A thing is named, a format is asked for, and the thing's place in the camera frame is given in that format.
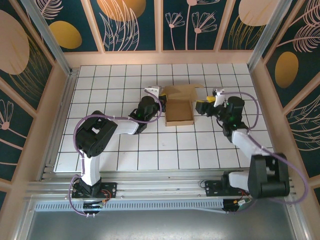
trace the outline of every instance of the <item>cardboard box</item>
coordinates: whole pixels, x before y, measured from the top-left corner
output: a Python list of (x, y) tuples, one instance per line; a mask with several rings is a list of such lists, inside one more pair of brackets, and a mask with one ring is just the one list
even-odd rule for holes
[(161, 94), (166, 94), (165, 125), (186, 126), (195, 123), (192, 103), (197, 100), (196, 88), (201, 84), (165, 86)]

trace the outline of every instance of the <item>yellow object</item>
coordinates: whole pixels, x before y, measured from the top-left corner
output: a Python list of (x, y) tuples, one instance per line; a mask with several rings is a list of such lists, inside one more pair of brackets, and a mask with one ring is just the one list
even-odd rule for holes
[(207, 96), (206, 97), (206, 100), (209, 102), (209, 103), (213, 103), (216, 101), (216, 97), (214, 96)]
[(55, 21), (50, 24), (49, 28), (61, 47), (76, 49), (81, 46), (81, 35), (70, 23), (66, 21)]
[(248, 26), (263, 26), (269, 22), (279, 0), (241, 0), (240, 20)]
[(28, 35), (20, 23), (0, 10), (0, 69), (7, 74), (21, 74), (29, 62)]
[(280, 55), (275, 65), (275, 82), (280, 88), (289, 87), (295, 80), (299, 69), (297, 56), (286, 51)]
[(124, 22), (126, 8), (128, 9), (129, 14), (130, 9), (132, 9), (136, 18), (140, 17), (146, 9), (146, 0), (97, 0), (97, 3), (105, 15), (113, 20), (121, 22)]

